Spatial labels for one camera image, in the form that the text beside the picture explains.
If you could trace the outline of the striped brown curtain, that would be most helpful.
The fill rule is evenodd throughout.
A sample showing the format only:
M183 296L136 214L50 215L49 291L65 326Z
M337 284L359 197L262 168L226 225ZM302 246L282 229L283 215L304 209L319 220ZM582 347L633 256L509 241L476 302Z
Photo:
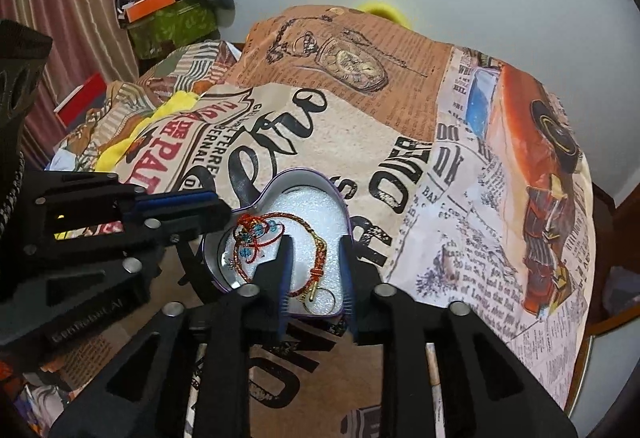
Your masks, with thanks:
M119 27L115 0L1 0L1 16L53 41L22 143L27 163L45 167L65 135L55 107L93 74L107 82L134 80L137 58Z

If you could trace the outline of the heart-shaped tin jewelry box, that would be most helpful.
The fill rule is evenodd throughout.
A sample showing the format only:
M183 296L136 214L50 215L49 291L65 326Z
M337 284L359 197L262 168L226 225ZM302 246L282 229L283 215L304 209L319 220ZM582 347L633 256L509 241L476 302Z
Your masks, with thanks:
M257 268L277 257L283 238L293 244L288 312L314 317L302 298L318 288L332 291L344 310L340 240L352 233L347 206L336 187L312 169L287 169L265 185L257 199L231 212L230 221L203 238L205 270L224 293L252 281Z

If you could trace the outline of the orange shoe box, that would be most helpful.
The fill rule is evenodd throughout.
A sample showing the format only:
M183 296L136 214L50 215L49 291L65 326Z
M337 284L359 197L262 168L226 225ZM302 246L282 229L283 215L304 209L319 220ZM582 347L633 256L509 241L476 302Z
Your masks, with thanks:
M138 21L158 10L171 6L176 0L140 0L125 9L128 22Z

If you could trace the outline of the green patterned storage box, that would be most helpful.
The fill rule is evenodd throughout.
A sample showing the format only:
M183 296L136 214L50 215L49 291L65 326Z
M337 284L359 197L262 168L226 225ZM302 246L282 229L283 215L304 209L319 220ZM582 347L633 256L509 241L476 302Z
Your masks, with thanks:
M126 30L139 59L157 59L215 33L217 19L200 2L181 0L128 24Z

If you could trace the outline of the newspaper print bed blanket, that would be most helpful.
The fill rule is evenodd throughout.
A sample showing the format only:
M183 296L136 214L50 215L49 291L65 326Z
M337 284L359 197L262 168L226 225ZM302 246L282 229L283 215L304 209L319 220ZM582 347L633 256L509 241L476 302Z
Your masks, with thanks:
M194 167L236 209L287 169L329 178L385 281L469 304L567 402L593 284L592 183L559 100L530 74L358 10L292 7L111 172L159 193L198 187Z

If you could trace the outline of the yellow plastic chair back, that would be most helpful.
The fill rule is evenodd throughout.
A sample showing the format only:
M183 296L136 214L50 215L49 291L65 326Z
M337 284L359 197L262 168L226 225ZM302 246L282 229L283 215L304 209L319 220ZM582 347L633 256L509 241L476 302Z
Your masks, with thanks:
M357 9L363 13L391 21L406 29L411 29L411 24L407 17L399 9L385 2L367 2L359 5Z

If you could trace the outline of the red box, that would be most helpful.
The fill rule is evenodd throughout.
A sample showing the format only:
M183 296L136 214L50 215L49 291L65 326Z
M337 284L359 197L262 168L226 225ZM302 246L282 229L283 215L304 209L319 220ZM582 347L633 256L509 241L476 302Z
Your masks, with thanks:
M102 74L94 73L55 107L54 113L66 132L73 131L79 124L84 123L86 114L90 110L102 107L106 89L107 85Z

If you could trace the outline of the striped patchwork blanket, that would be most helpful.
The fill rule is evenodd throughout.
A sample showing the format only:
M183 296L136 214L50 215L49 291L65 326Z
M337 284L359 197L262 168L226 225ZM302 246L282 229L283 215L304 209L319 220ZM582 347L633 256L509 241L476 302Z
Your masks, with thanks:
M227 41L205 41L174 50L137 82L108 84L95 107L81 114L80 123L61 140L49 171L108 171L102 153L158 117L188 109L224 75L241 52Z

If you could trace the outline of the yellow cloth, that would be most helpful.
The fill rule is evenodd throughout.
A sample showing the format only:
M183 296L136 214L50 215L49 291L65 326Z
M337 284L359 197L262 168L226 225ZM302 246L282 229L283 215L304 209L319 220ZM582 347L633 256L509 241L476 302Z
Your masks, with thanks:
M100 173L108 173L114 169L117 162L124 156L128 148L134 143L136 138L147 128L149 125L156 121L162 120L168 115L190 110L198 102L200 96L193 92L178 91L173 94L168 102L165 102L162 106L159 106L151 117L145 117L142 119L132 130L132 132L124 139L114 145L109 146L99 156L94 170Z

